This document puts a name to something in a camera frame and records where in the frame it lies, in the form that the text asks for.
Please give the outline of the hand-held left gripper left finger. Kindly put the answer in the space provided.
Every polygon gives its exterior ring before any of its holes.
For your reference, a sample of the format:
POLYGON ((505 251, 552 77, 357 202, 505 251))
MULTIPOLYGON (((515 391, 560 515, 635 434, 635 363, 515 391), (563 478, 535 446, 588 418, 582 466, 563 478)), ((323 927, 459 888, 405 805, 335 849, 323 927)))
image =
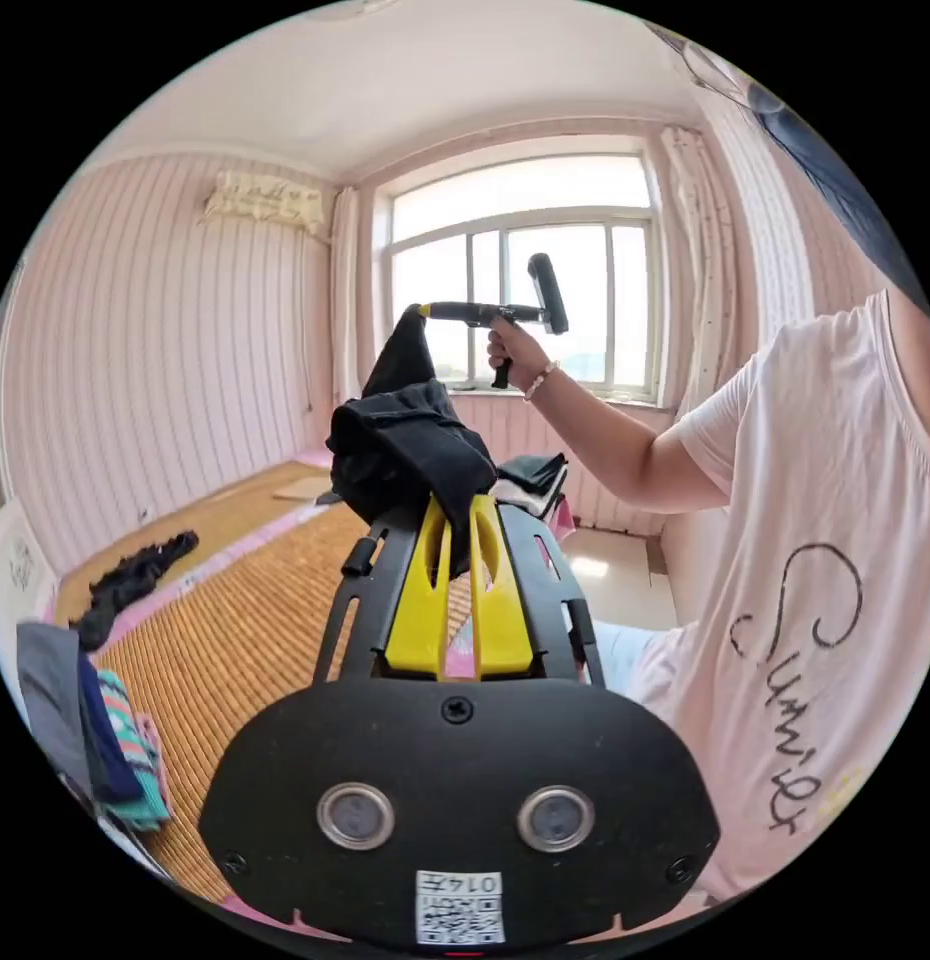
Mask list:
POLYGON ((436 498, 419 528, 385 647, 388 668, 441 680, 448 643, 452 530, 436 498))

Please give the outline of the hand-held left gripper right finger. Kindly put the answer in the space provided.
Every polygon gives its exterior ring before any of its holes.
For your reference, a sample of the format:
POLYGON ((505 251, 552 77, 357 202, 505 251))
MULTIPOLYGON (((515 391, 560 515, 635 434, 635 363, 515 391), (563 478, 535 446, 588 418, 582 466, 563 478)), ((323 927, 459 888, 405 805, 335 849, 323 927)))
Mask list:
POLYGON ((531 537, 536 558, 516 560, 500 515, 489 494, 473 498, 469 514, 469 579, 473 677, 479 681, 526 676, 533 644, 523 607, 520 575, 546 570, 546 549, 531 537))

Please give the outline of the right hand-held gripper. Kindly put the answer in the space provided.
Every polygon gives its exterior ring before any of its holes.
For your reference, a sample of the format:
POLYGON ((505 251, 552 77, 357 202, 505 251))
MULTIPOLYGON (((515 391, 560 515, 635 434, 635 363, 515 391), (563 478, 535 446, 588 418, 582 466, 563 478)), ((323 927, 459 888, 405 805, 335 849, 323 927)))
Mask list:
POLYGON ((512 324, 545 324, 545 310, 527 305, 443 301, 410 305, 409 311, 422 318, 459 322, 472 329, 491 329, 496 317, 512 324))

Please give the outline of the person's right hand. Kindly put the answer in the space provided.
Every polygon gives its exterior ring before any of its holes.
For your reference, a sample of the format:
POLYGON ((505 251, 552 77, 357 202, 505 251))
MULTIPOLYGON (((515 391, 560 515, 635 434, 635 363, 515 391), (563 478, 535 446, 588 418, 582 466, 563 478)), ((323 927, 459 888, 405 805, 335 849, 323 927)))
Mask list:
POLYGON ((493 369, 492 387, 512 387, 520 391, 526 401, 558 369, 539 342, 517 323, 500 315, 491 320, 487 352, 493 369))

